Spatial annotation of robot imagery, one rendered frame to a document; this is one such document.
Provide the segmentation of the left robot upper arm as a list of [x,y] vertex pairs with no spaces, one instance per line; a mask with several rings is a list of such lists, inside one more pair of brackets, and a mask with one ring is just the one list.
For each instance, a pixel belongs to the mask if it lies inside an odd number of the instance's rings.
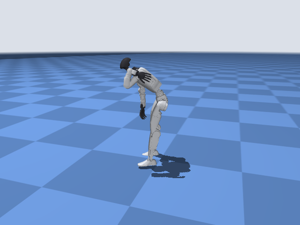
[[[145,72],[145,73],[146,73],[146,71],[143,70],[143,69],[140,69],[139,72]],[[146,75],[146,74],[145,74],[145,75]],[[130,86],[129,86],[128,88],[126,88],[126,89],[131,88],[131,87],[132,87],[134,84],[136,84],[139,80],[140,80],[140,79],[138,78],[138,76],[133,76],[133,77],[131,78],[131,81],[130,81]]]

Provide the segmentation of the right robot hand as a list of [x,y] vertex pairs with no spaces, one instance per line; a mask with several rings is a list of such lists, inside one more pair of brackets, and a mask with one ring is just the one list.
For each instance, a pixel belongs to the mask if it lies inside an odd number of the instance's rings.
[[141,108],[141,110],[140,110],[140,117],[141,117],[141,119],[144,119],[146,116],[145,116],[145,107],[143,107],[143,104],[141,104],[141,106],[140,106],[140,108]]

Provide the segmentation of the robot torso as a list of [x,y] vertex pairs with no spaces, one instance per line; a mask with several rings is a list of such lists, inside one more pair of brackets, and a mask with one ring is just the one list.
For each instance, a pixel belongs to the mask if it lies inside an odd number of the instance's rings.
[[[148,70],[146,70],[145,68],[142,68],[140,67],[138,70],[140,69],[143,69],[145,70],[147,73],[151,74]],[[146,74],[147,75],[147,74]],[[146,89],[150,90],[151,92],[155,93],[156,94],[156,101],[162,101],[162,99],[166,100],[166,103],[168,103],[168,99],[167,99],[167,96],[164,94],[163,90],[160,89],[160,86],[162,85],[162,83],[154,76],[154,75],[148,75],[148,76],[151,76],[150,77],[147,77],[149,79],[146,79],[148,80],[149,82],[145,81],[144,79],[142,79],[145,83],[143,83],[141,80],[138,81],[138,83],[140,85],[142,85],[143,87],[145,87]]]

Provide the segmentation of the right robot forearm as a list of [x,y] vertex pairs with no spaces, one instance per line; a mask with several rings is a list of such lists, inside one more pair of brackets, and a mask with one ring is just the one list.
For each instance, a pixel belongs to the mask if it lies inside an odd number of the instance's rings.
[[139,93],[140,94],[140,104],[143,104],[143,107],[145,107],[146,106],[146,100],[145,100],[145,93],[144,94],[141,94],[141,93]]

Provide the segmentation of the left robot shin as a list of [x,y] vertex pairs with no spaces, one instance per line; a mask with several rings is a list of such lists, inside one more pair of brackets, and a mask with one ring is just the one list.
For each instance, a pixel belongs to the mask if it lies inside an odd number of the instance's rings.
[[152,161],[154,151],[157,149],[159,137],[160,137],[160,132],[159,131],[155,131],[152,134],[152,136],[151,136],[151,133],[150,133],[149,146],[148,146],[149,151],[148,151],[148,159],[147,159],[148,161],[150,161],[150,160]]

